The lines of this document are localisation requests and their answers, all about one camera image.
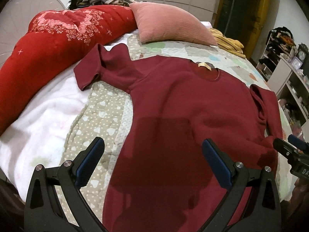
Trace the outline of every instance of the doorway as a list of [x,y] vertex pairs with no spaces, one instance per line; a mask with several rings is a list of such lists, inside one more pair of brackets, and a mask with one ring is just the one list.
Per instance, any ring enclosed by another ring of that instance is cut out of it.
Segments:
[[223,0],[217,29],[227,38],[240,41],[249,59],[268,12],[269,0]]

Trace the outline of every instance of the clothing tag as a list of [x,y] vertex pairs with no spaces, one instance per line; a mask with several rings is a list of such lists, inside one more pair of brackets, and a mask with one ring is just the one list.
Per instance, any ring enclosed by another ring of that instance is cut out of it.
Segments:
[[207,63],[199,63],[199,64],[198,64],[198,67],[200,67],[200,66],[204,66],[204,67],[206,67],[208,70],[211,70],[211,67],[210,67]]

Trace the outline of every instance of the sweater sleeve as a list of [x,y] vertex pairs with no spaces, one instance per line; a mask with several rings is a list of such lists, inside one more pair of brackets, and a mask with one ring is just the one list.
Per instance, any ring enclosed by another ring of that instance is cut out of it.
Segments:
[[96,44],[74,68],[78,87],[84,90],[96,79],[100,79],[127,93],[130,86],[142,80],[149,72],[155,57],[131,61],[128,47],[120,43],[107,51]]
[[258,104],[259,118],[266,121],[269,135],[275,138],[283,138],[279,105],[275,93],[257,85],[251,85],[250,91]]
[[259,109],[259,119],[268,127],[269,136],[261,141],[262,146],[268,148],[267,153],[260,157],[261,166],[271,167],[274,175],[277,172],[278,153],[273,148],[275,138],[283,138],[277,97],[273,91],[265,90],[257,85],[251,85],[250,92]]

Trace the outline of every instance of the maroon sweater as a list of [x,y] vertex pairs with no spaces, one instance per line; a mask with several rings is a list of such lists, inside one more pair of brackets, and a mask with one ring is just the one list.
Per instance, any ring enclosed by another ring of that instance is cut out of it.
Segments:
[[[246,167],[268,165],[276,172],[272,142],[282,138],[282,128],[269,90],[249,89],[225,71],[208,71],[189,59],[131,61],[124,44],[111,51],[96,45],[74,72],[81,90],[99,77],[132,97],[132,127],[104,202],[110,232],[196,232],[226,192],[202,155],[206,138]],[[231,223],[240,218],[249,191]]]

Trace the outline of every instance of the pink pillow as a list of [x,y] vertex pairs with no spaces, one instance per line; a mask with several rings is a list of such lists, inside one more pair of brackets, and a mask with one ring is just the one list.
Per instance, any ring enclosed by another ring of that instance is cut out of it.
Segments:
[[193,15],[178,7],[152,3],[131,3],[142,43],[163,40],[217,45],[211,32]]

